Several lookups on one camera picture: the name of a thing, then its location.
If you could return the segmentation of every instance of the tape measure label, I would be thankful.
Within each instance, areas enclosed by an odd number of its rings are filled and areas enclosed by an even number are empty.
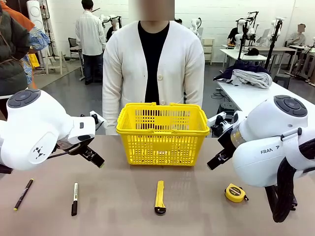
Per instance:
[[[228,191],[234,196],[240,196],[241,195],[241,191],[236,187],[231,187],[231,188],[229,188]]]

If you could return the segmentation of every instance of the black stool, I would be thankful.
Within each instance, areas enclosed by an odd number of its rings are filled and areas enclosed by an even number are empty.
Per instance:
[[[283,87],[285,89],[289,89],[290,79],[290,75],[278,74],[275,76],[274,82],[277,84],[278,81],[283,81]]]
[[[220,114],[221,112],[226,112],[225,120],[231,123],[235,111],[236,111],[236,106],[234,105],[233,102],[221,102],[219,105],[217,114]]]

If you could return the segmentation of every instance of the black puffer jacket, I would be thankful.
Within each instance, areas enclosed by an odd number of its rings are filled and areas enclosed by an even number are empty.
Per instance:
[[[30,49],[29,33],[0,6],[0,97],[27,88],[27,78],[18,61]]]

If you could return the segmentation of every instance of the white cardigan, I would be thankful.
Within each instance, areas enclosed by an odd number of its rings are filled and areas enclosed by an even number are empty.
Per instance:
[[[189,29],[170,21],[157,69],[160,105],[202,105],[205,58],[199,38]],[[121,107],[144,102],[148,70],[138,32],[138,21],[122,27],[106,45],[103,67],[103,116],[107,135],[116,134]]]

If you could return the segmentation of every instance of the black shirt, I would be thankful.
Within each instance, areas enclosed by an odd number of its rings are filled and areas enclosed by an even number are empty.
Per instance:
[[[228,38],[231,39],[231,43],[235,43],[236,39],[235,39],[235,35],[238,34],[238,29],[237,28],[234,28],[231,30],[231,33],[230,35],[228,36]]]
[[[111,27],[108,29],[107,35],[106,35],[106,39],[107,41],[110,39],[110,37],[113,35],[113,31],[114,31],[114,27]]]
[[[169,30],[168,25],[158,33],[146,32],[140,21],[138,23],[139,36],[147,62],[148,82],[145,102],[156,102],[159,105],[158,94],[158,63]]]

